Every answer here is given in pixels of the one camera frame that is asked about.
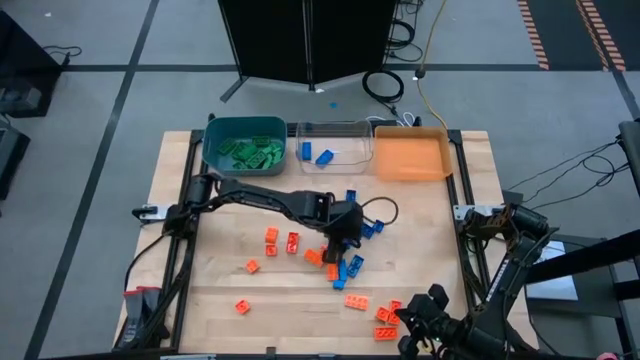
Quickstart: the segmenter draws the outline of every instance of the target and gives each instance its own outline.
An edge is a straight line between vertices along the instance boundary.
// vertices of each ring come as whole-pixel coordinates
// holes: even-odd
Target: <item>wooden table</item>
[[[486,132],[462,132],[471,184],[477,204],[500,204],[502,192]],[[153,177],[149,203],[172,204],[178,201],[180,184],[189,145],[189,132],[166,132]],[[326,243],[322,234],[266,210],[241,205],[226,205],[203,215],[197,239],[180,352],[182,353],[264,353],[275,346],[278,353],[397,354],[396,343],[376,342],[373,328],[378,306],[400,299],[405,304],[415,293],[426,292],[433,283],[444,286],[450,303],[447,311],[461,318],[466,303],[447,187],[444,181],[419,183],[380,182],[371,167],[358,175],[309,175],[304,173],[294,154],[294,139],[289,139],[287,165],[282,175],[243,178],[254,185],[280,191],[332,191],[339,198],[346,189],[358,192],[358,201],[374,196],[390,196],[400,207],[398,220],[382,234],[363,240],[353,254],[364,257],[357,278],[349,279],[344,291],[332,289],[326,270],[317,269],[303,259],[308,248]],[[460,202],[464,203],[457,174],[455,150],[452,161]],[[390,219],[393,206],[374,202],[365,214]],[[264,235],[268,226],[280,229],[278,256],[264,254]],[[143,228],[137,252],[155,240],[161,225]],[[300,234],[298,255],[285,252],[287,233]],[[140,259],[129,281],[138,285],[161,286],[169,240],[160,243]],[[486,258],[491,276],[504,255],[504,244],[490,242]],[[261,269],[248,274],[244,266],[256,259]],[[367,295],[369,310],[344,306],[345,294]],[[251,310],[236,313],[234,304],[246,299]],[[173,323],[175,306],[167,312]],[[126,317],[121,314],[120,324]],[[532,346],[535,333],[528,320],[524,292],[520,294],[509,321]],[[401,326],[400,334],[407,333]]]

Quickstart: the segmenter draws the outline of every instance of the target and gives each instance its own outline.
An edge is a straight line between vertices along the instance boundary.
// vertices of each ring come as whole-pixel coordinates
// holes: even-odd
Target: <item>yellow cable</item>
[[[424,55],[422,56],[422,62],[420,63],[420,71],[424,70],[424,65],[425,65],[425,63],[427,61],[427,54],[429,53],[429,47],[431,47],[431,38],[433,37],[433,30],[436,28],[436,24],[438,23],[438,19],[440,19],[440,14],[442,14],[442,10],[444,10],[444,6],[446,4],[447,4],[447,0],[443,0],[442,1],[442,5],[440,5],[440,10],[438,10],[438,13],[436,14],[436,17],[435,17],[435,19],[433,19],[433,23],[431,24],[431,29],[429,30],[429,38],[427,39],[427,45],[424,47]],[[420,80],[421,79],[418,79],[418,81],[416,81],[416,83],[418,84],[418,93],[422,97],[422,100],[424,101],[424,104],[427,106],[427,109],[429,109],[429,112],[436,119],[440,120],[440,124],[442,124],[442,126],[445,129],[449,129],[449,127],[447,126],[447,122],[444,121],[442,116],[440,116],[440,114],[438,114],[433,109],[433,107],[429,103],[429,100],[427,100],[427,97],[422,93],[422,88],[420,87]]]

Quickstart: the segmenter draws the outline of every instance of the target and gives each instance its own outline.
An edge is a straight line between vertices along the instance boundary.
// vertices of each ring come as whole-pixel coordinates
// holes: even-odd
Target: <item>blue lego brick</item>
[[[347,201],[356,202],[356,191],[355,190],[347,190]]]
[[[340,261],[340,267],[338,268],[338,279],[341,281],[347,281],[347,260],[342,259]]]
[[[311,160],[311,143],[308,141],[302,143],[302,160]]]
[[[374,230],[371,226],[363,223],[361,232],[362,232],[362,236],[366,237],[367,239],[371,239],[371,237],[373,236]]]
[[[362,256],[353,255],[353,259],[351,259],[351,263],[347,268],[347,275],[351,278],[355,278],[362,267],[362,263],[364,263],[364,258]]]
[[[384,229],[384,223],[380,220],[376,220],[376,223],[373,224],[373,230],[375,230],[377,233],[381,233],[382,229]]]
[[[343,290],[345,283],[346,283],[346,281],[334,280],[333,281],[333,288],[336,289],[336,290]]]
[[[328,163],[333,159],[333,153],[331,150],[325,150],[318,158],[316,159],[316,166],[319,168],[325,167]]]

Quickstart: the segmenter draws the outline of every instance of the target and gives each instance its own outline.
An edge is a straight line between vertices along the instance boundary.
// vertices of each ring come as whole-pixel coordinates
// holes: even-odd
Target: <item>green bin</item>
[[[218,148],[227,139],[251,144],[255,136],[268,136],[272,144],[283,149],[282,159],[267,169],[236,169],[231,154],[223,155]],[[287,148],[287,124],[275,116],[228,117],[209,121],[204,133],[202,159],[226,176],[273,176],[284,170]]]

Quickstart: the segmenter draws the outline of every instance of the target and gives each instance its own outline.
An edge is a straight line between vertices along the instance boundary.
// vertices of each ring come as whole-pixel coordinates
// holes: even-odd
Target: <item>orange plastic tray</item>
[[[451,175],[447,131],[440,127],[378,126],[374,165],[386,181],[437,181]]]

